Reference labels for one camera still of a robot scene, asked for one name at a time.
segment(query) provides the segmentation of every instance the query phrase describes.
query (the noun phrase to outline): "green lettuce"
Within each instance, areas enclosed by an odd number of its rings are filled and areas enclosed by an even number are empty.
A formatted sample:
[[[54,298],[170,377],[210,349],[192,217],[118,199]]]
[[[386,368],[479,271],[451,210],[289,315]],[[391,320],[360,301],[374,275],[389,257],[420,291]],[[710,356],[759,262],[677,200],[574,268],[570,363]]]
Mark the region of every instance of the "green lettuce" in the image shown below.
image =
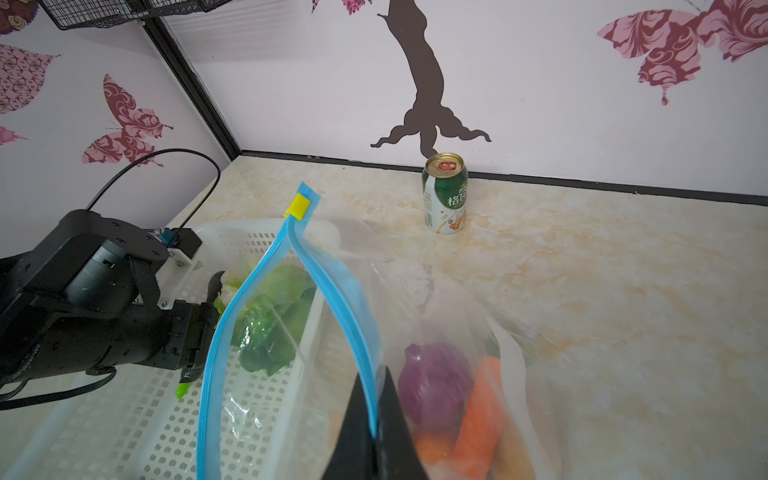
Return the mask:
[[[223,312],[245,276],[230,275],[214,302]],[[296,358],[312,306],[315,284],[303,269],[279,263],[259,284],[235,319],[230,345],[240,350],[240,365],[249,372],[264,370],[268,376]]]

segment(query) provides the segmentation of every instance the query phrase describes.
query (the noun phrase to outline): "plastic bag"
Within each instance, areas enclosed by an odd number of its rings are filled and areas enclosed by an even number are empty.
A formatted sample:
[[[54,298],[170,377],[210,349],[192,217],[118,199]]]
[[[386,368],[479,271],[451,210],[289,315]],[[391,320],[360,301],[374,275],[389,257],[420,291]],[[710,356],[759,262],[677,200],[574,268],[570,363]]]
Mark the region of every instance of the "plastic bag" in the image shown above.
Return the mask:
[[[307,228],[319,196],[304,184],[298,193],[305,205],[292,206],[253,271],[240,282],[244,261],[223,277],[200,404],[201,478],[226,478],[238,462],[259,478],[322,478],[358,374],[376,437],[385,367],[408,422],[403,441],[431,480],[559,478],[543,378],[531,374],[535,335],[430,266],[391,257],[363,222]],[[233,393],[252,382],[265,385],[259,398]]]

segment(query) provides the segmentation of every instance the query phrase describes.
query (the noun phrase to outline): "carrot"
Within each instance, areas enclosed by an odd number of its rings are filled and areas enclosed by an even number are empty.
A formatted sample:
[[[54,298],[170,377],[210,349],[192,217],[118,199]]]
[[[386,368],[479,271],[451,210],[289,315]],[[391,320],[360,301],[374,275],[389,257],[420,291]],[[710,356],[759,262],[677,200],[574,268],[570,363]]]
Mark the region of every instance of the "carrot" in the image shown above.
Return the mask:
[[[434,465],[451,455],[455,435],[445,432],[417,432],[414,436],[416,453],[422,462]]]
[[[493,452],[505,424],[502,395],[502,363],[494,356],[480,361],[475,388],[467,400],[467,409],[453,449],[454,471],[485,480],[491,469]]]
[[[491,473],[494,480],[536,480],[525,441],[513,419],[509,419],[502,429]]]

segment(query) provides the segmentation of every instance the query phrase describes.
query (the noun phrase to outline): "butterfly decal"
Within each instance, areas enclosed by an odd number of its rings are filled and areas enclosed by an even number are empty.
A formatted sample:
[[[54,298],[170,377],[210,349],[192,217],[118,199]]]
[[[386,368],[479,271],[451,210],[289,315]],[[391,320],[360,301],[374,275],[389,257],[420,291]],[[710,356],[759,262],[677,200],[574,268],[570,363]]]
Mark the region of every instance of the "butterfly decal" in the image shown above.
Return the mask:
[[[344,6],[346,7],[346,10],[349,12],[349,14],[353,14],[360,10],[361,7],[363,7],[366,4],[366,0],[341,0]],[[317,8],[319,0],[312,0],[312,11],[315,11],[315,8]]]
[[[0,0],[0,35],[26,27],[38,12],[38,0]]]
[[[0,127],[0,147],[17,140],[26,140],[26,138],[19,137],[16,132],[10,131],[8,128]]]
[[[144,155],[154,152],[154,145],[144,141],[145,138],[162,137],[164,127],[173,130],[173,127],[160,123],[154,110],[136,108],[133,96],[116,84],[109,75],[104,76],[104,98],[107,99],[107,106],[121,128],[92,143],[83,153],[84,164],[116,164],[123,157],[134,163]],[[163,166],[154,159],[148,162]]]
[[[718,36],[723,59],[731,61],[768,45],[768,0],[715,0],[699,15],[646,10],[605,25],[598,36],[624,58],[645,56],[637,80],[661,87],[661,104],[667,105],[667,90],[701,69],[700,45],[712,47]]]
[[[0,45],[0,114],[29,105],[43,87],[48,64],[56,57]]]

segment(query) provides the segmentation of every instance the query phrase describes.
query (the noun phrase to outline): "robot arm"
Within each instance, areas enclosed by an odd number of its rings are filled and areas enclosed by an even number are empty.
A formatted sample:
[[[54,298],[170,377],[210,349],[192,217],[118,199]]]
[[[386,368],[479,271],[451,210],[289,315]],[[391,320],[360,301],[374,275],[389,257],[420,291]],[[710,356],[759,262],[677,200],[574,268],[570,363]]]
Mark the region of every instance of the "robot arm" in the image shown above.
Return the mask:
[[[176,229],[170,247],[194,257],[200,239]],[[169,247],[122,220],[74,210],[32,251],[0,260],[0,385],[125,363],[203,371],[218,321],[210,302],[158,306]],[[143,303],[137,303],[141,295]]]

